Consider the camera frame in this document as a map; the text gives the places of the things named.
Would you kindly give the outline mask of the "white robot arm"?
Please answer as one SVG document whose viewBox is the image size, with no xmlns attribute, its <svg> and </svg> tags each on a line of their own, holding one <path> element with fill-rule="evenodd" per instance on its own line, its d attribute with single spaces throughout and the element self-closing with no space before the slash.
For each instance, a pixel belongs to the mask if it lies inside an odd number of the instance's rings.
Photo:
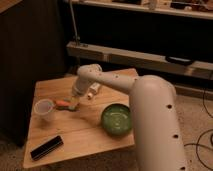
<svg viewBox="0 0 213 171">
<path fill-rule="evenodd" d="M 188 171 L 175 109 L 175 87 L 155 75 L 128 76 L 100 70 L 98 64 L 77 70 L 72 95 L 81 97 L 93 83 L 129 96 L 139 171 Z"/>
</svg>

